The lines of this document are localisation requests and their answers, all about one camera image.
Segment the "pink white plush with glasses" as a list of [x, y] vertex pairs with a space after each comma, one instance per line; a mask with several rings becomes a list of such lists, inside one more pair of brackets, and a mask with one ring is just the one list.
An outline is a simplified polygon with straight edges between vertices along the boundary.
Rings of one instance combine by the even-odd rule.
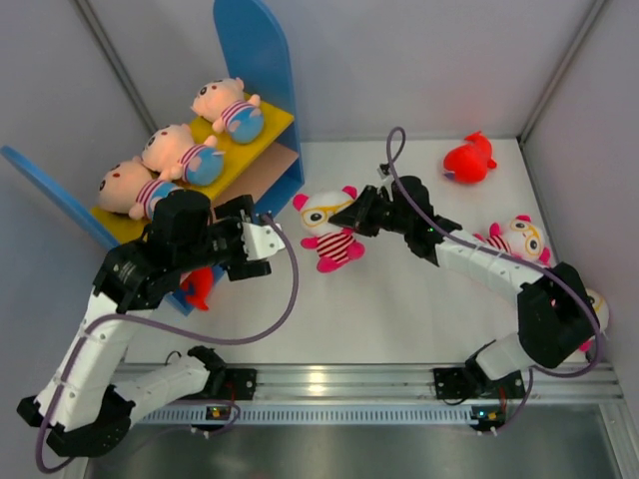
[[351, 229], [335, 226], [329, 221], [356, 198], [354, 186], [311, 196], [297, 194], [293, 198], [293, 207], [300, 214], [302, 227], [308, 234], [301, 240], [301, 246], [318, 254], [317, 270], [320, 273], [334, 272], [365, 254], [364, 245], [354, 237]]

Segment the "pig plush blue pants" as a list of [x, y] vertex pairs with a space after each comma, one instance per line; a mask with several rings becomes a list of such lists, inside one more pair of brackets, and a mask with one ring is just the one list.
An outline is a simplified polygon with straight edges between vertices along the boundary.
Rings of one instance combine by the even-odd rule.
[[263, 131], [265, 118], [261, 97], [245, 97], [245, 84], [240, 77], [215, 80], [204, 85], [191, 109], [212, 124], [215, 133], [227, 133], [238, 144], [253, 142]]
[[105, 174], [99, 187], [98, 206], [135, 221], [151, 220], [157, 203], [179, 189], [178, 185], [156, 177], [140, 157], [134, 157]]
[[224, 153], [217, 145], [218, 139], [214, 135], [198, 143], [189, 125], [169, 125], [150, 137], [141, 161], [163, 181], [182, 181], [205, 187], [212, 184], [224, 168]]

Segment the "pink white plush glasses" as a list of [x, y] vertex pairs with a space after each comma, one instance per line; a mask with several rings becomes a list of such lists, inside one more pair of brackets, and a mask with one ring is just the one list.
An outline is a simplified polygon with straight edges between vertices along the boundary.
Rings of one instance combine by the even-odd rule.
[[507, 223], [493, 223], [487, 235], [475, 233], [476, 239], [531, 262], [550, 265], [551, 251], [544, 231], [536, 226], [529, 215], [518, 215]]
[[[608, 326], [610, 319], [610, 310], [608, 303], [604, 296], [592, 288], [586, 288], [586, 293], [590, 304], [595, 312], [595, 316], [599, 322], [599, 329], [603, 336], [606, 335], [605, 330]], [[582, 353], [588, 353], [594, 348], [595, 336], [592, 335], [586, 342], [579, 346], [579, 351]]]

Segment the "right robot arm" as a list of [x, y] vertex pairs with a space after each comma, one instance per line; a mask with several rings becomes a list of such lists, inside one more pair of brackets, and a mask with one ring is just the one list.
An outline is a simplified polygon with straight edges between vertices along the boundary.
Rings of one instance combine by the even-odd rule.
[[369, 238], [381, 231], [399, 234], [417, 257], [483, 284], [514, 306], [516, 330], [482, 346], [461, 369], [476, 395], [490, 395], [512, 373], [556, 368], [598, 329], [573, 266], [545, 268], [480, 241], [434, 211], [417, 177], [401, 177], [387, 188], [367, 186], [329, 221]]

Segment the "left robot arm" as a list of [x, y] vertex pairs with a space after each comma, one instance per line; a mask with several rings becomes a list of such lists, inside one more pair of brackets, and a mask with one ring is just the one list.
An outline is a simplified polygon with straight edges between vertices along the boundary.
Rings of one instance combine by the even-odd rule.
[[183, 398], [215, 398], [227, 367], [216, 338], [198, 335], [184, 357], [136, 380], [114, 383], [133, 336], [191, 272], [214, 266], [232, 280], [268, 275], [270, 258], [291, 249], [268, 215], [237, 197], [219, 207], [195, 191], [161, 199], [138, 239], [108, 251], [93, 281], [86, 313], [60, 366], [37, 395], [22, 399], [20, 417], [38, 431], [38, 451], [64, 461], [113, 450], [147, 415]]

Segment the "red plush whale in shelf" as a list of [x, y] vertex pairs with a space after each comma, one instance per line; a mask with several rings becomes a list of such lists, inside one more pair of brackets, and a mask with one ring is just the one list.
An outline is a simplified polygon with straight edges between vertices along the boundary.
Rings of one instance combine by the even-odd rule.
[[208, 266], [185, 274], [181, 282], [185, 303], [195, 309], [208, 311], [207, 299], [213, 286], [214, 273]]

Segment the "colourful wooden toy shelf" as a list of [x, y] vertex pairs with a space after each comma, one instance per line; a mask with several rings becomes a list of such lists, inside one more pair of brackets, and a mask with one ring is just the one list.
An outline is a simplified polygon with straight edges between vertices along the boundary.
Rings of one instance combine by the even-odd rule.
[[[236, 196], [252, 196], [257, 213], [277, 215], [304, 184], [294, 78], [285, 33], [262, 1], [216, 1], [213, 21], [228, 72], [262, 98], [266, 125], [250, 144], [219, 136], [226, 151], [221, 177], [203, 192], [218, 206]], [[145, 220], [133, 221], [100, 208], [87, 210], [62, 186], [15, 149], [2, 156], [76, 225], [106, 249], [139, 237]]]

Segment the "red plush whale on table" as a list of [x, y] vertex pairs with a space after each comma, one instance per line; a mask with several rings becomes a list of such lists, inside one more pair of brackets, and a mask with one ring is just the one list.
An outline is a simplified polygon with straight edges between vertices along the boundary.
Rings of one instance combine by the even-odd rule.
[[464, 144], [449, 151], [442, 162], [443, 174], [449, 180], [474, 185], [482, 182], [489, 171], [497, 168], [490, 141], [481, 131], [464, 138]]

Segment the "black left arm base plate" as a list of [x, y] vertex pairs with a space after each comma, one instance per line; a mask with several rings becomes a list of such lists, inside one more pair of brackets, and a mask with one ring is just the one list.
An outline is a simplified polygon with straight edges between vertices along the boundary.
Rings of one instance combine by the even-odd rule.
[[218, 397], [230, 401], [252, 401], [257, 389], [258, 371], [254, 368], [229, 368]]

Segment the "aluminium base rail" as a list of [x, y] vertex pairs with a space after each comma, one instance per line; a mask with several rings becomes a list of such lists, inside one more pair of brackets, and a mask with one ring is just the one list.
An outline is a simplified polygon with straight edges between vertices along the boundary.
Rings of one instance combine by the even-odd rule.
[[[433, 364], [255, 365], [261, 401], [436, 400]], [[624, 398], [613, 368], [604, 364], [577, 378], [533, 374], [538, 403], [617, 402]]]

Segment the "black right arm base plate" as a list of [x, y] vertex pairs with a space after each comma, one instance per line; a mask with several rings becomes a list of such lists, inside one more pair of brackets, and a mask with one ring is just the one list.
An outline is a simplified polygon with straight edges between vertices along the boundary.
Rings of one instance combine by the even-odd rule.
[[459, 401], [469, 399], [474, 392], [463, 367], [438, 367], [432, 369], [435, 396], [439, 400]]

